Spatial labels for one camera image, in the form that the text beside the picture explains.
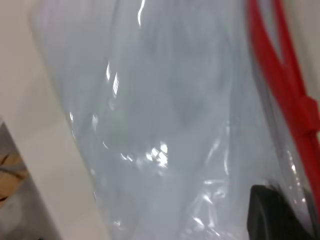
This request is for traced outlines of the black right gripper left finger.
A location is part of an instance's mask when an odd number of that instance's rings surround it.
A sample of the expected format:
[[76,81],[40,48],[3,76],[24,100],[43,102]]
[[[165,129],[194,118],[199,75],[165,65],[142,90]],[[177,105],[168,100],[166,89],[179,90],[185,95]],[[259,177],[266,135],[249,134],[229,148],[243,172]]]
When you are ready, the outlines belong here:
[[313,240],[283,196],[265,185],[253,185],[247,215],[250,240]]

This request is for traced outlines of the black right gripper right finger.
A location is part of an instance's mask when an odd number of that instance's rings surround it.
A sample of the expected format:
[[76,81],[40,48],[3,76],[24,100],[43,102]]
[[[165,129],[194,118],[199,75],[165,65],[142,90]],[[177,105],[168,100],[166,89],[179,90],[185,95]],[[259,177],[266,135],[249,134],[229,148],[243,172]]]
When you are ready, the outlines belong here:
[[316,238],[320,237],[320,217],[318,215],[318,209],[314,197],[311,195],[311,220]]

